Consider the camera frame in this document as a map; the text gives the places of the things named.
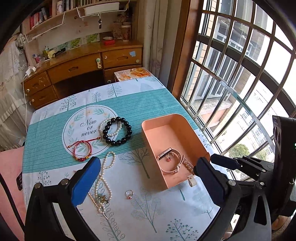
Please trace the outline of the person's right hand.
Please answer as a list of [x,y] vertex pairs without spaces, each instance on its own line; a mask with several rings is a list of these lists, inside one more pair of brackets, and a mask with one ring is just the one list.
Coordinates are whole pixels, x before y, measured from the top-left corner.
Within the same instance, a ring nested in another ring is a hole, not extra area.
[[273,231],[280,229],[288,220],[289,217],[279,215],[277,219],[272,223],[271,229]]

